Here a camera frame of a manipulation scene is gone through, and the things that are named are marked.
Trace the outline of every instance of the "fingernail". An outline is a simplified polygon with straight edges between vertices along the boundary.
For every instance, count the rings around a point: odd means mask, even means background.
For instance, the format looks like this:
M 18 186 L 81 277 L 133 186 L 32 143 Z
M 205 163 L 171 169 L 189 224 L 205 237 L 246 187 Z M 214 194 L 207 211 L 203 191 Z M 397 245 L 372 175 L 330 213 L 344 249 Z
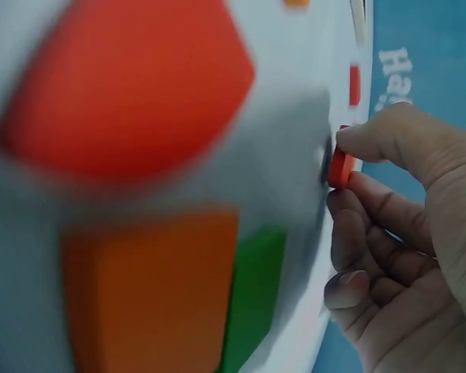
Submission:
M 349 272 L 348 274 L 343 274 L 339 279 L 339 284 L 347 285 L 352 281 L 352 279 L 357 276 L 358 274 L 365 273 L 365 270 L 355 270 L 353 272 Z

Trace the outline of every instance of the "red piece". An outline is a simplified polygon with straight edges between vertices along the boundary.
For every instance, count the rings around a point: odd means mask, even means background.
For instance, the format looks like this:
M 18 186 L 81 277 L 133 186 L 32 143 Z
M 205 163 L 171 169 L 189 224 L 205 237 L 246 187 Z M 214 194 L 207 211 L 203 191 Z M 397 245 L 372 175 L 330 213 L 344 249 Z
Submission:
M 345 189 L 349 182 L 350 173 L 356 165 L 356 159 L 343 152 L 338 145 L 335 147 L 332 161 L 329 165 L 328 184 L 335 189 Z
M 78 183 L 158 181 L 227 134 L 253 79 L 223 0 L 78 0 L 25 74 L 0 147 Z
M 349 104 L 357 106 L 360 102 L 360 69 L 357 65 L 350 66 Z

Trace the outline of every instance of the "toy surface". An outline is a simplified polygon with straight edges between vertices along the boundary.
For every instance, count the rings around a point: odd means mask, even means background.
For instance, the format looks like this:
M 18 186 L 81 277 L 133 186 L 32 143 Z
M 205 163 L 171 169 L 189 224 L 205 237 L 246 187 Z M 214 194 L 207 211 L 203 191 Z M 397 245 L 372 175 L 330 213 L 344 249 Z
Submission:
M 273 359 L 322 309 L 361 90 L 322 36 L 350 4 L 319 6 L 0 2 L 0 373 L 307 371 Z

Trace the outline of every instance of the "skin wrinkle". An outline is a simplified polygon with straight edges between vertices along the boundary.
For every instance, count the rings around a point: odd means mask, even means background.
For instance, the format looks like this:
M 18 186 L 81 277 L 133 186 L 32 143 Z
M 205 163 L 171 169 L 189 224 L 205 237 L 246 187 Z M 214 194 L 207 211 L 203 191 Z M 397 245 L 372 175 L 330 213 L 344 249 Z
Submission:
M 440 315 L 442 315 L 443 312 L 445 312 L 445 309 L 449 307 L 450 305 L 455 303 L 455 299 L 451 299 L 450 302 L 448 302 L 443 308 L 437 310 L 436 312 L 433 312 L 431 315 L 429 315 L 427 318 L 422 320 L 422 322 L 418 325 L 412 328 L 414 330 L 410 334 L 405 334 L 401 338 L 399 338 L 395 343 L 393 343 L 383 354 L 381 357 L 377 359 L 377 362 L 374 364 L 372 367 L 371 371 L 374 372 L 377 370 L 381 362 L 387 357 L 388 354 L 390 354 L 395 348 L 397 348 L 399 345 L 404 343 L 408 338 L 414 336 L 415 333 L 418 332 L 418 330 L 422 329 L 424 326 L 426 326 L 430 322 L 434 322 Z
M 357 322 L 364 316 L 366 315 L 366 313 L 369 312 L 369 310 L 373 309 L 373 306 L 375 306 L 375 304 L 370 301 L 369 302 L 369 305 L 367 305 L 366 307 L 364 307 L 363 311 L 359 313 L 359 315 L 350 323 L 349 326 L 347 326 L 343 331 L 342 333 L 346 334 L 348 333 L 356 324 Z M 362 328 L 362 330 L 358 333 L 358 336 L 356 338 L 356 340 L 359 340 L 359 338 L 362 337 L 363 333 L 364 333 L 364 330 L 366 330 L 366 326 Z

